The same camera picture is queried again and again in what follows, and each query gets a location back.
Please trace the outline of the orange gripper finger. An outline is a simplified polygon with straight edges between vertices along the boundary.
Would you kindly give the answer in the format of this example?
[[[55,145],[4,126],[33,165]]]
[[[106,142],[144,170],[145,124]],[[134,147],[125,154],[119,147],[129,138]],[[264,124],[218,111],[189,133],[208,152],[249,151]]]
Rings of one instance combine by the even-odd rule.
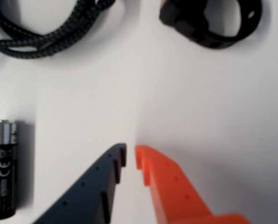
[[[135,147],[136,166],[149,187],[159,224],[247,224],[237,213],[214,215],[170,157],[147,146]]]

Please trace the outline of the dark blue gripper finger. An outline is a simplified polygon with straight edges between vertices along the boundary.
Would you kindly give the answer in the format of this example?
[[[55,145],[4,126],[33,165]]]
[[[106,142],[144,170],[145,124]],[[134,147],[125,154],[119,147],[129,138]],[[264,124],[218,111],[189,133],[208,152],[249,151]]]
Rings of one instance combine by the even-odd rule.
[[[35,223],[110,223],[115,187],[126,157],[125,143],[110,147]]]

